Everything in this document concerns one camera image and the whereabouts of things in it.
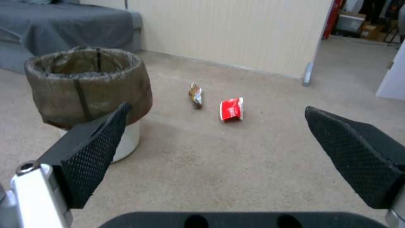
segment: crumpled wrapper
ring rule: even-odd
[[[198,87],[195,83],[190,85],[190,90],[188,91],[188,96],[194,102],[194,105],[200,109],[203,106],[203,98],[201,97],[203,90]]]

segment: trash can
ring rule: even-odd
[[[25,71],[43,122],[59,127],[61,134],[130,103],[113,162],[135,149],[139,120],[153,103],[149,76],[138,56],[120,49],[77,47],[31,58]]]

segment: cardboard box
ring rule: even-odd
[[[387,34],[384,33],[384,32],[379,32],[377,37],[374,40],[378,41],[378,42],[384,42],[384,38],[385,38],[386,35]]]
[[[361,28],[361,38],[375,40],[382,28],[383,26],[381,25],[371,25],[370,23],[365,22]]]

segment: white wall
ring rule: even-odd
[[[303,77],[332,0],[128,0],[142,49]],[[82,0],[124,8],[124,0]]]

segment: floor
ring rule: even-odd
[[[405,144],[405,102],[375,97],[396,50],[332,37],[310,87],[275,74],[143,52],[154,104],[141,142],[112,164],[74,227],[131,211],[347,211],[384,222],[335,170],[311,135],[307,105],[374,124]],[[203,89],[202,110],[187,91]],[[23,75],[0,70],[0,182],[57,139],[43,124]],[[244,120],[222,123],[219,103],[244,97]]]

